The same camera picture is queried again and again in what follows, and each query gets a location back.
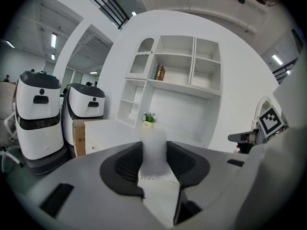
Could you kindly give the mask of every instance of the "white robot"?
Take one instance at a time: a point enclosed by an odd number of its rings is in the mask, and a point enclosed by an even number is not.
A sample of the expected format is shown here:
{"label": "white robot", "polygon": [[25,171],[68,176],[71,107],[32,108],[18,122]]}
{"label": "white robot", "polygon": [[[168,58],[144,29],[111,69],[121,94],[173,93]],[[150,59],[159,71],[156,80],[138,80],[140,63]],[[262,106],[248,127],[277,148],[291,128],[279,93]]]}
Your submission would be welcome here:
{"label": "white robot", "polygon": [[25,71],[16,94],[16,129],[26,163],[34,174],[45,174],[68,159],[59,112],[59,80]]}
{"label": "white robot", "polygon": [[71,156],[75,157],[72,121],[74,119],[103,119],[105,93],[92,86],[80,83],[68,85],[62,105],[62,129],[67,147]]}

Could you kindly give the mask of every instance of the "ceiling light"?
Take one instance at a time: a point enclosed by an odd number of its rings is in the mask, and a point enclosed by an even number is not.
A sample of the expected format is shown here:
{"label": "ceiling light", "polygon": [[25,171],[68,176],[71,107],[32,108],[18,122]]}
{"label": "ceiling light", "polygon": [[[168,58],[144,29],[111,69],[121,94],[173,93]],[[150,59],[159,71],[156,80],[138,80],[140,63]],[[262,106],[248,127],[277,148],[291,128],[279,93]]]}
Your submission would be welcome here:
{"label": "ceiling light", "polygon": [[279,60],[279,58],[278,58],[276,55],[273,55],[272,57],[273,57],[274,60],[277,61],[277,63],[278,63],[279,65],[282,65],[282,64],[283,64],[282,61]]}
{"label": "ceiling light", "polygon": [[11,46],[12,48],[15,48],[13,44],[11,44],[9,41],[6,41],[6,42],[8,43],[9,46]]}
{"label": "ceiling light", "polygon": [[56,40],[57,40],[57,34],[52,33],[51,34],[51,47],[55,48],[56,47]]}

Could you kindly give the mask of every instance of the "person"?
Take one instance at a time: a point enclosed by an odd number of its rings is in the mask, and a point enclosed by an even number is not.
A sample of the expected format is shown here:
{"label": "person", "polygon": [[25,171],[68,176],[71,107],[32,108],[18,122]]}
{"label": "person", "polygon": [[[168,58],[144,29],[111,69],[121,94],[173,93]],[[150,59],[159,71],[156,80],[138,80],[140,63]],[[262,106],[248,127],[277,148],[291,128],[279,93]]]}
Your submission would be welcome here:
{"label": "person", "polygon": [[10,77],[9,75],[6,75],[6,78],[5,78],[5,80],[3,80],[3,82],[10,82],[9,77]]}

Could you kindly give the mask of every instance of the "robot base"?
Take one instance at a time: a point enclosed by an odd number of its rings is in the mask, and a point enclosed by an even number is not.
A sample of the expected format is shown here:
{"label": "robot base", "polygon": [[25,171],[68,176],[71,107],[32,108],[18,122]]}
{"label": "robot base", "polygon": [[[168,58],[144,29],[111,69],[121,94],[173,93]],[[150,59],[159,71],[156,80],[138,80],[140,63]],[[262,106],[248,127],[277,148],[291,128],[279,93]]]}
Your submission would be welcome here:
{"label": "robot base", "polygon": [[30,160],[25,158],[27,165],[30,168],[30,171],[34,175],[43,175],[47,174],[63,163],[65,163],[70,158],[70,154],[64,145],[60,150],[45,156],[41,159]]}

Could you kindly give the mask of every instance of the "white shelving unit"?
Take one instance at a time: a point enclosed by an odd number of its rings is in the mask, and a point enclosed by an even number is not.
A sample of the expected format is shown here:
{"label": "white shelving unit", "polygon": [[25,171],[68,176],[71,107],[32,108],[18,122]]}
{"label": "white shelving unit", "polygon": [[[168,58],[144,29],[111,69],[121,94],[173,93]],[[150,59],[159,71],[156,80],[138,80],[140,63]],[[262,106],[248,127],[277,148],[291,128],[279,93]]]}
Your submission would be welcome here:
{"label": "white shelving unit", "polygon": [[[118,119],[139,128],[143,113],[149,111],[157,116],[154,126],[163,128],[169,140],[208,147],[221,100],[218,43],[176,35],[149,39],[153,43],[141,43],[129,68],[142,72],[126,75]],[[158,64],[165,69],[163,81],[150,79]]]}

